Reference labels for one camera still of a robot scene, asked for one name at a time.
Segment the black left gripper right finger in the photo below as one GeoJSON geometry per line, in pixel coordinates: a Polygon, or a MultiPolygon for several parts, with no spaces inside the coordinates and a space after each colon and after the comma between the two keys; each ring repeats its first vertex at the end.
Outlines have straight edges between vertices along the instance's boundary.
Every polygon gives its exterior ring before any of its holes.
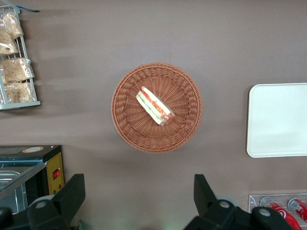
{"type": "Polygon", "coordinates": [[[186,230],[298,230],[297,220],[270,198],[250,213],[226,199],[218,199],[204,175],[194,175],[194,203],[198,216],[186,230]]]}

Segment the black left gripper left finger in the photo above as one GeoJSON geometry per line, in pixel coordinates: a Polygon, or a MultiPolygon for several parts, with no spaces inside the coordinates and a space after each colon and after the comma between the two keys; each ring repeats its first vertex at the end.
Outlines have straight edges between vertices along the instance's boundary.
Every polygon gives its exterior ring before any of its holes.
{"type": "Polygon", "coordinates": [[[85,200],[83,174],[75,174],[51,200],[34,202],[26,210],[12,214],[0,208],[2,230],[72,230],[71,222],[85,200]]]}

